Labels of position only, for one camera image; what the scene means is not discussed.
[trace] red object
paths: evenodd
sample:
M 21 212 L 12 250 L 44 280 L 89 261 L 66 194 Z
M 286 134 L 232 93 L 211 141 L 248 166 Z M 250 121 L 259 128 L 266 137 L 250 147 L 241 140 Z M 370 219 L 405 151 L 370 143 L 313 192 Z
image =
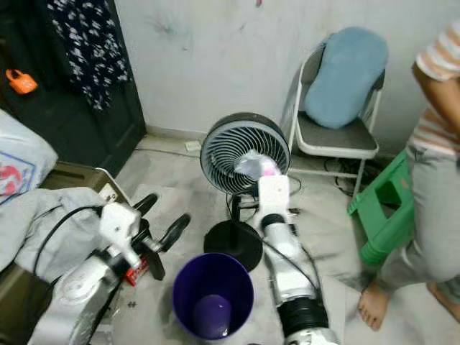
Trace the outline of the red object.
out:
M 133 270 L 130 268 L 128 272 L 124 275 L 124 281 L 132 286 L 136 286 L 137 281 L 141 276 L 144 275 L 145 271 L 149 269 L 149 264 L 147 264 L 147 260 L 144 257 L 141 257 L 141 265 L 137 270 Z
M 22 73 L 20 70 L 6 70 L 6 77 L 9 79 L 9 85 L 19 95 L 31 93 L 37 88 L 37 83 L 34 78 L 28 74 Z
M 2 180 L 6 182 L 4 182 L 4 190 L 0 188 L 0 193 L 11 196 L 19 192 L 22 185 L 22 176 L 18 169 L 11 165 L 2 166 L 0 163 L 0 182 Z

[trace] leg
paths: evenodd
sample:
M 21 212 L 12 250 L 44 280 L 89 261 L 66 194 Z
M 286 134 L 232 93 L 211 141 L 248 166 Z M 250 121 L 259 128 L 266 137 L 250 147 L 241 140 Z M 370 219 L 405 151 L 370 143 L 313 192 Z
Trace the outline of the leg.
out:
M 447 282 L 438 283 L 437 288 L 443 295 L 448 296 L 452 303 L 458 305 L 460 308 L 460 275 Z M 460 322 L 460 314 L 457 314 L 457 316 L 457 321 Z
M 408 148 L 415 204 L 415 238 L 394 251 L 359 303 L 363 319 L 377 330 L 385 317 L 391 293 L 418 282 L 445 282 L 460 274 L 458 205 L 460 170 L 455 157 L 426 149 Z M 446 297 L 455 302 L 460 288 Z
M 428 289 L 433 294 L 433 296 L 438 300 L 438 302 L 460 323 L 460 304 L 452 302 L 452 300 L 448 297 L 449 293 L 454 293 L 452 290 L 445 290 L 442 288 L 442 284 L 435 284 L 431 283 L 428 284 Z

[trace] power cord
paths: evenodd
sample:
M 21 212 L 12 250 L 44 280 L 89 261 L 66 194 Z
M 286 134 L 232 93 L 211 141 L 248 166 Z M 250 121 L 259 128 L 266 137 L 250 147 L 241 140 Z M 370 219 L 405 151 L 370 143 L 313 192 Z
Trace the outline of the power cord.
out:
M 41 243 L 37 256 L 35 257 L 34 265 L 32 268 L 32 274 L 36 277 L 37 276 L 37 268 L 38 268 L 38 262 L 40 260 L 40 256 L 43 253 L 43 250 L 45 249 L 46 244 L 49 242 L 51 239 L 52 235 L 59 229 L 60 226 L 63 225 L 65 221 L 67 221 L 71 216 L 74 214 L 84 211 L 84 210 L 93 210 L 96 213 L 99 213 L 102 209 L 102 206 L 82 206 L 78 207 L 75 210 L 72 210 L 71 212 L 67 213 L 65 216 L 63 216 L 57 223 L 54 225 L 54 227 L 51 229 L 51 231 L 48 233 L 48 235 L 45 237 L 43 242 Z M 55 283 L 58 280 L 55 280 L 50 284 L 50 287 L 47 289 L 47 293 L 51 288 L 54 287 Z M 30 284 L 29 284 L 29 293 L 27 294 L 27 302 L 24 304 L 24 337 L 27 337 L 29 334 L 29 327 L 32 325 L 33 319 L 35 318 L 34 313 L 32 312 L 32 291 L 34 290 L 34 285 L 35 282 L 31 279 Z
M 294 196 L 295 194 L 299 193 L 299 192 L 302 190 L 302 180 L 301 180 L 300 178 L 296 178 L 296 177 L 294 177 L 294 176 L 292 176 L 292 175 L 288 175 L 288 177 L 289 177 L 290 179 L 296 181 L 296 182 L 298 183 L 298 185 L 299 185 L 294 191 L 292 191 L 292 192 L 289 193 L 289 196 Z M 242 192 L 240 192 L 240 193 L 237 193 L 237 194 L 231 196 L 231 197 L 230 197 L 230 201 L 229 201 L 229 194 L 226 194 L 226 204 L 227 204 L 227 208 L 230 209 L 229 203 L 233 200 L 233 197 L 234 197 L 234 196 L 240 196 L 240 195 L 243 195 L 243 194 L 251 194 L 251 193 L 252 193 L 252 190 L 251 190 L 251 189 L 244 190 L 244 191 L 242 191 Z M 240 207 L 240 209 L 255 208 L 255 210 L 254 210 L 254 213 L 253 213 L 248 219 L 246 219 L 245 221 L 243 221 L 243 223 L 246 223 L 246 222 L 250 221 L 251 219 L 253 219 L 254 216 L 255 216 L 255 214 L 256 214 L 256 212 L 257 212 L 257 208 L 259 207 L 259 203 L 256 201 L 256 198 L 255 198 L 253 195 L 251 195 L 251 197 L 252 197 L 252 199 L 254 200 L 254 203 L 253 203 L 252 205 L 250 205 L 250 206 Z
M 233 219 L 233 217 L 231 215 L 230 205 L 229 205 L 229 202 L 228 202 L 228 194 L 226 195 L 226 205 L 227 205 L 227 211 L 229 212 L 229 215 L 230 215 L 230 219 Z M 248 235 L 250 235 L 251 237 L 253 237 L 257 241 L 262 242 L 263 245 L 269 247 L 272 251 L 274 251 L 276 254 L 278 254 L 280 257 L 282 257 L 287 262 L 289 262 L 289 264 L 291 266 L 293 266 L 297 271 L 299 271 L 299 273 L 302 274 L 310 282 L 310 284 L 313 287 L 315 287 L 316 293 L 318 294 L 318 299 L 321 300 L 321 301 L 323 300 L 323 284 L 321 283 L 321 279 L 319 277 L 318 268 L 316 267 L 316 263 L 315 263 L 314 258 L 311 256 L 311 254 L 308 252 L 307 249 L 305 249 L 302 245 L 300 245 L 302 247 L 303 252 L 305 253 L 307 258 L 311 262 L 311 265 L 313 267 L 313 271 L 315 273 L 316 281 L 318 282 L 318 287 L 316 286 L 315 283 L 313 283 L 312 279 L 294 261 L 292 261 L 289 257 L 287 257 L 282 252 L 280 252 L 277 248 L 272 246 L 271 243 L 265 241 L 263 238 L 255 235 L 255 234 L 253 234 L 252 232 L 247 230 L 244 226 L 240 226 L 238 221 L 235 221 L 234 223 L 235 223 L 236 227 L 238 227 L 238 229 L 244 230 Z
M 340 164 L 340 173 L 347 173 L 347 174 L 357 174 L 359 170 L 359 164 L 361 163 L 361 160 L 350 160 L 350 159 L 345 159 L 345 158 L 327 158 L 324 160 L 324 170 L 325 171 L 330 171 L 328 168 L 328 163 L 332 160 L 336 160 L 337 163 Z M 366 161 L 366 167 L 364 168 L 364 172 L 362 174 L 362 182 L 361 186 L 365 187 L 369 185 L 381 172 L 383 171 L 383 167 L 378 164 L 375 161 L 372 160 L 367 160 Z M 334 178 L 334 182 L 336 187 L 346 196 L 352 198 L 353 197 L 353 191 L 347 190 L 340 186 L 339 184 L 339 177 L 336 176 Z
M 173 151 L 164 151 L 162 149 L 142 149 L 136 148 L 134 151 L 150 151 L 150 152 L 159 152 L 159 153 L 166 153 L 169 155 L 175 155 L 175 156 L 181 156 L 181 157 L 188 157 L 188 158 L 199 158 L 200 156 L 194 156 L 194 155 L 187 155 L 185 153 L 180 153 L 180 152 L 173 152 Z

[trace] bare foot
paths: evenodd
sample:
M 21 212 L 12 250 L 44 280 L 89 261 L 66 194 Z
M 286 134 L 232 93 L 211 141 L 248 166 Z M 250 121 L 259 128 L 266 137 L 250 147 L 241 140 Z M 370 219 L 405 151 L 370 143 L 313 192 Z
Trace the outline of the bare foot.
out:
M 438 290 L 436 284 L 427 284 L 426 287 L 430 290 L 436 300 L 460 323 L 460 305 L 453 304 L 446 296 Z
M 380 290 L 375 282 L 372 282 L 361 294 L 358 309 L 361 313 L 362 320 L 367 323 L 373 331 L 378 331 L 380 329 L 387 313 L 389 301 L 390 296 Z

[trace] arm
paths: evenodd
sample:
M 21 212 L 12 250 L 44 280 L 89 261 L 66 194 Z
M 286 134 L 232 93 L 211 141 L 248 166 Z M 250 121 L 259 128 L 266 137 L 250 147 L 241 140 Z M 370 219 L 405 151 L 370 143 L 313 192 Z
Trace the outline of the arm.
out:
M 435 80 L 426 75 L 417 63 L 413 66 L 413 74 L 433 108 L 460 136 L 460 83 L 457 78 Z

